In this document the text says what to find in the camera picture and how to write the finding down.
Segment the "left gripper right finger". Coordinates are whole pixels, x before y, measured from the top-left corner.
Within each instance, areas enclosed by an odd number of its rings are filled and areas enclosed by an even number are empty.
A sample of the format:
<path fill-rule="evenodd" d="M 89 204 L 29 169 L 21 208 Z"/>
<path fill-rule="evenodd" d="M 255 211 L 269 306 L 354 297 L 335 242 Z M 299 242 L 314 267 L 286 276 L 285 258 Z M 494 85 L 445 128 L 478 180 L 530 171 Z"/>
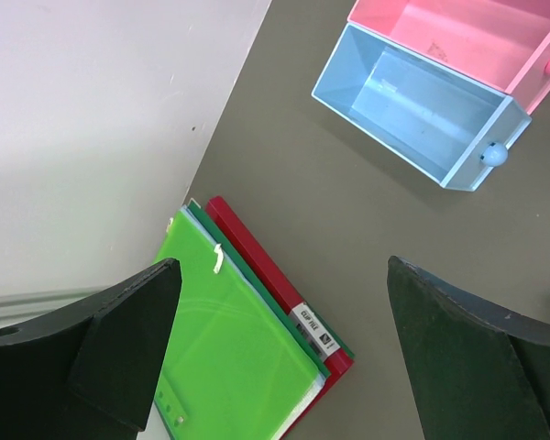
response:
<path fill-rule="evenodd" d="M 550 439 L 550 324 L 392 256 L 387 288 L 427 439 Z"/>

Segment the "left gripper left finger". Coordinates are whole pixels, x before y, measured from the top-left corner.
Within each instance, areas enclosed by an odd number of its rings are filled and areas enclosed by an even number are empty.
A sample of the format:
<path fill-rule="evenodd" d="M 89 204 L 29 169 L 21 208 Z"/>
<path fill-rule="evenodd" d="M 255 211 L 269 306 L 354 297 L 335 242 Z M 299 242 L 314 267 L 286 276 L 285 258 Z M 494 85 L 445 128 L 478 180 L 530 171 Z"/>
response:
<path fill-rule="evenodd" d="M 0 439 L 135 439 L 146 429 L 182 286 L 166 258 L 0 328 Z"/>

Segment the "red clip file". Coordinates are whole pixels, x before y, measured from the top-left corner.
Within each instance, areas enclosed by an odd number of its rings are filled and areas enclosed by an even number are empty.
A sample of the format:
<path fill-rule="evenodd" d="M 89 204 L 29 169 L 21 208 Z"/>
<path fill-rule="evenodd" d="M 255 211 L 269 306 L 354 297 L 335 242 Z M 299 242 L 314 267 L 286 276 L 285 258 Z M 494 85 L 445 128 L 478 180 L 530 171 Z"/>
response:
<path fill-rule="evenodd" d="M 328 323 L 301 296 L 235 211 L 221 196 L 205 206 L 205 212 L 253 270 L 282 311 L 296 324 L 312 351 L 330 372 L 323 389 L 306 410 L 311 411 L 354 364 L 354 353 Z"/>

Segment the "green plastic folder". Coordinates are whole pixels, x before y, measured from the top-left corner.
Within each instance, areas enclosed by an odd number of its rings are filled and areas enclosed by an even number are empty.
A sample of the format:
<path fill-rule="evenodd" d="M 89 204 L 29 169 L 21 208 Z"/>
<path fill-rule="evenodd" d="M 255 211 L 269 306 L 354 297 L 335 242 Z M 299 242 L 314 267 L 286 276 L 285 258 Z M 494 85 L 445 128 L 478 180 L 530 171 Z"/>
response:
<path fill-rule="evenodd" d="M 196 201 L 158 259 L 181 264 L 181 296 L 155 403 L 172 439 L 281 439 L 330 372 Z"/>

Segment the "light blue drawer bin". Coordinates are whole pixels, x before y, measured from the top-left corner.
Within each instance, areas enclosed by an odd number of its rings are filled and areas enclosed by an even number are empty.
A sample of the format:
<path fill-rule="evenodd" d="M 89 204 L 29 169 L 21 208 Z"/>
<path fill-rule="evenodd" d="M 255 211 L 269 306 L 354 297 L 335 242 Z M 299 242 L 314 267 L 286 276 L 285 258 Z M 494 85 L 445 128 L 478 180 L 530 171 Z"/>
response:
<path fill-rule="evenodd" d="M 476 191 L 532 121 L 513 97 L 353 24 L 312 96 L 454 191 Z"/>

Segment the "pink drawer bin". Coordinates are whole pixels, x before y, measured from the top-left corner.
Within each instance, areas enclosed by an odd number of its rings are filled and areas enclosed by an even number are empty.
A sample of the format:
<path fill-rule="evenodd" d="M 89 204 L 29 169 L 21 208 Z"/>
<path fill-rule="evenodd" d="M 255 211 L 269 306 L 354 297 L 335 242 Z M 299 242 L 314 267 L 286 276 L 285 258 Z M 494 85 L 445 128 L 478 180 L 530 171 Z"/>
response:
<path fill-rule="evenodd" d="M 550 1 L 357 1 L 348 22 L 511 95 L 550 92 Z"/>

